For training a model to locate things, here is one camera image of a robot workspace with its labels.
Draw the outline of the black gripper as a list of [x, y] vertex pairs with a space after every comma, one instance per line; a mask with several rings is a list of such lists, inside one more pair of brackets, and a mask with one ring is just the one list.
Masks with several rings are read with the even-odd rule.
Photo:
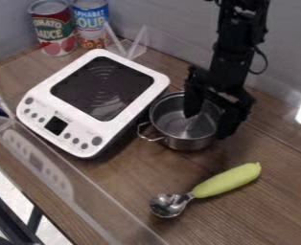
[[231, 136], [241, 123], [249, 118], [254, 98], [245, 90], [245, 81], [250, 73], [255, 51], [250, 48], [241, 53], [215, 49], [210, 69], [191, 66], [184, 83], [184, 116], [199, 114], [205, 102], [205, 90], [213, 88], [218, 93], [226, 93], [239, 99], [223, 106], [219, 117], [217, 138]]

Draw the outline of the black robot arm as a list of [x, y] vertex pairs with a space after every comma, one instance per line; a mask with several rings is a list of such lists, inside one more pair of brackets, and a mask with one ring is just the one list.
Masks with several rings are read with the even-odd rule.
[[210, 69], [191, 66], [184, 83], [184, 115], [199, 114], [206, 100], [222, 110], [217, 138], [231, 136], [249, 118], [255, 98], [245, 89], [249, 74], [259, 75], [269, 66], [258, 45], [267, 34], [270, 0], [206, 0], [221, 8], [218, 40]]

